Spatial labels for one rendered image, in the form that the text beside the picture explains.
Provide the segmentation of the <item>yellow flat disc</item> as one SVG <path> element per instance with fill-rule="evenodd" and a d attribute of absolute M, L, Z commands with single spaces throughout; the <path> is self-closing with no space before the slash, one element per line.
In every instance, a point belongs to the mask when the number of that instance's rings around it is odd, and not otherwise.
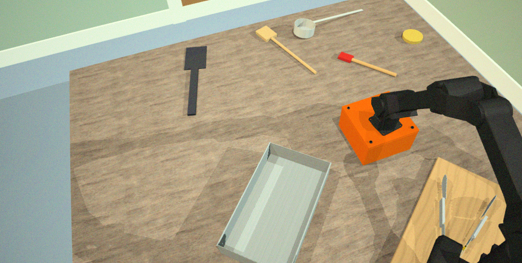
<path fill-rule="evenodd" d="M 409 44 L 419 44 L 423 40 L 423 35 L 420 31 L 415 29 L 408 29 L 403 32 L 403 40 Z"/>

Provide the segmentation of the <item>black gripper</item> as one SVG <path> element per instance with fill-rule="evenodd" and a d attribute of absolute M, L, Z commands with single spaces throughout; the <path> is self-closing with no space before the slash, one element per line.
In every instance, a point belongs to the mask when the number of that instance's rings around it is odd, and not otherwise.
<path fill-rule="evenodd" d="M 497 246 L 497 244 L 494 244 L 488 254 L 482 253 L 477 263 L 490 263 L 490 255 Z M 431 249 L 427 263 L 470 263 L 460 258 L 462 249 L 463 245 L 457 241 L 445 235 L 438 236 Z"/>

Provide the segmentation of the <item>silver saucepan with long handle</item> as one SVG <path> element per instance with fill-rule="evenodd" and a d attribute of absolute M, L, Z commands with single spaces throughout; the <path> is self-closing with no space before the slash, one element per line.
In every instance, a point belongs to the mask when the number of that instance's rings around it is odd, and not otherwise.
<path fill-rule="evenodd" d="M 316 21 L 312 21 L 312 20 L 305 19 L 305 18 L 298 19 L 295 21 L 294 34 L 301 38 L 306 38 L 306 39 L 311 38 L 315 31 L 315 23 L 319 23 L 321 21 L 325 21 L 328 19 L 333 19 L 336 17 L 344 16 L 347 14 L 353 14 L 353 13 L 357 13 L 357 12 L 361 12 L 361 11 L 363 11 L 363 10 L 360 9 L 360 10 L 356 10 L 356 11 L 349 12 L 349 13 L 342 13 L 339 15 L 327 17 L 324 19 L 316 20 Z"/>

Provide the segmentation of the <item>grey spatula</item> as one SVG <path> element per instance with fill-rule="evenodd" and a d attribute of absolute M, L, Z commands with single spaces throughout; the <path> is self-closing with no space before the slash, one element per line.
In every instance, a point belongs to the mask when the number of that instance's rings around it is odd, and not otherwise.
<path fill-rule="evenodd" d="M 196 115 L 198 69 L 206 68 L 207 46 L 186 48 L 184 70 L 191 70 L 189 78 L 188 116 Z"/>

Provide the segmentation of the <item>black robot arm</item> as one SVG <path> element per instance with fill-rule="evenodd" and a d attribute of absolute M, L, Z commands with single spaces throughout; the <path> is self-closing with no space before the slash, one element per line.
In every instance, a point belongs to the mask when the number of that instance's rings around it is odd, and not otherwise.
<path fill-rule="evenodd" d="M 505 241 L 492 251 L 490 263 L 522 263 L 522 136 L 510 101 L 479 77 L 467 76 L 436 81 L 423 92 L 381 93 L 371 105 L 375 114 L 368 120 L 382 136 L 402 128 L 400 118 L 425 108 L 476 126 L 506 202 L 498 225 Z"/>

